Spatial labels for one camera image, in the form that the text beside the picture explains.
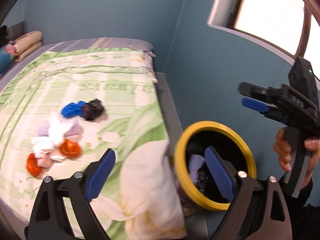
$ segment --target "window sill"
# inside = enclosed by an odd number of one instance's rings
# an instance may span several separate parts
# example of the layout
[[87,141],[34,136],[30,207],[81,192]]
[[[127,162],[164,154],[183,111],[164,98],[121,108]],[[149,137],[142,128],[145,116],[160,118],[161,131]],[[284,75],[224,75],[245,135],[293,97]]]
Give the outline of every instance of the window sill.
[[[210,27],[210,28],[214,28],[214,29],[218,29],[218,30],[221,30],[221,31],[225,31],[227,33],[231,33],[231,34],[234,34],[234,35],[237,35],[241,38],[244,38],[248,41],[251,41],[267,50],[269,50],[270,52],[272,52],[273,54],[277,55],[278,57],[282,58],[285,62],[289,63],[291,66],[293,66],[294,64],[294,59],[291,58],[290,56],[288,56],[287,54],[285,54],[284,52],[282,52],[281,50],[273,47],[272,45],[266,43],[266,42],[263,42],[257,38],[254,38],[248,34],[245,34],[245,33],[242,33],[242,32],[238,32],[236,30],[232,30],[232,29],[229,29],[229,28],[226,28],[226,27],[222,27],[222,26],[218,26],[218,25],[213,25],[213,24],[208,24],[207,23],[207,26]],[[317,89],[318,91],[320,91],[320,82],[319,80],[316,78],[316,85],[317,85]]]

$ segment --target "black sleeve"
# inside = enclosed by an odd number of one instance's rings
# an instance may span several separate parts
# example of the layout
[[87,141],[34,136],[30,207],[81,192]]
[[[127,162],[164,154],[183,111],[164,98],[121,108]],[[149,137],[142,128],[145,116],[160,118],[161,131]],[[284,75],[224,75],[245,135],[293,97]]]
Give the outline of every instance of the black sleeve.
[[311,179],[308,185],[300,190],[298,198],[291,197],[283,192],[289,210],[293,240],[301,239],[310,230],[313,222],[320,220],[320,207],[314,207],[310,204],[304,206],[310,196],[312,185]]

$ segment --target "yellow ring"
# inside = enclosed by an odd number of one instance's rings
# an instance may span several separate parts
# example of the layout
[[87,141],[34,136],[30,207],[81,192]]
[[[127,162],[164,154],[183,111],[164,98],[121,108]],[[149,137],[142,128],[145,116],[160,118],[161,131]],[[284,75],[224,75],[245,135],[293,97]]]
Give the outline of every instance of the yellow ring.
[[218,203],[208,199],[207,197],[205,197],[200,193],[200,191],[192,183],[189,177],[187,164],[186,164],[187,143],[193,135],[204,130],[211,130],[211,131],[222,133],[225,136],[229,137],[231,140],[233,140],[244,155],[244,158],[248,166],[249,176],[254,179],[257,178],[256,163],[254,161],[253,155],[249,147],[244,142],[244,140],[236,132],[234,132],[229,127],[221,123],[211,122],[211,121],[196,122],[190,125],[182,133],[174,150],[175,172],[177,174],[177,177],[182,189],[188,195],[188,197],[199,206],[212,211],[225,211],[229,208],[230,203]]

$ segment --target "folded blanket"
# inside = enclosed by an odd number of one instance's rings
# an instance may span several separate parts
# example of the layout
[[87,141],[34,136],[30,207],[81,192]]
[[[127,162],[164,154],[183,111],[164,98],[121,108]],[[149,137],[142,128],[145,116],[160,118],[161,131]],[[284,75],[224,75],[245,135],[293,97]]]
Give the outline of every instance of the folded blanket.
[[22,52],[32,47],[37,42],[41,41],[42,32],[34,31],[20,36],[15,41],[12,41],[14,49],[16,50],[16,56],[20,55]]
[[22,52],[20,55],[18,55],[15,58],[15,62],[22,61],[26,56],[30,55],[36,49],[39,49],[41,46],[42,46],[42,42],[38,41],[36,44],[32,45],[30,48],[26,49],[24,52]]

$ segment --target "blue cloth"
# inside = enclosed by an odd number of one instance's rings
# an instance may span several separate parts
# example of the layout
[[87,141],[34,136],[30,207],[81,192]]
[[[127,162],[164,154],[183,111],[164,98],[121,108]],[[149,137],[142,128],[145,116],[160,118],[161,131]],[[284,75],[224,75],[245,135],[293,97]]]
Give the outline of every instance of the blue cloth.
[[84,104],[84,101],[78,101],[78,103],[70,103],[61,110],[61,114],[64,118],[71,118],[76,115],[82,115],[82,107],[84,106]]
[[0,51],[0,74],[4,74],[10,68],[11,62],[10,54]]

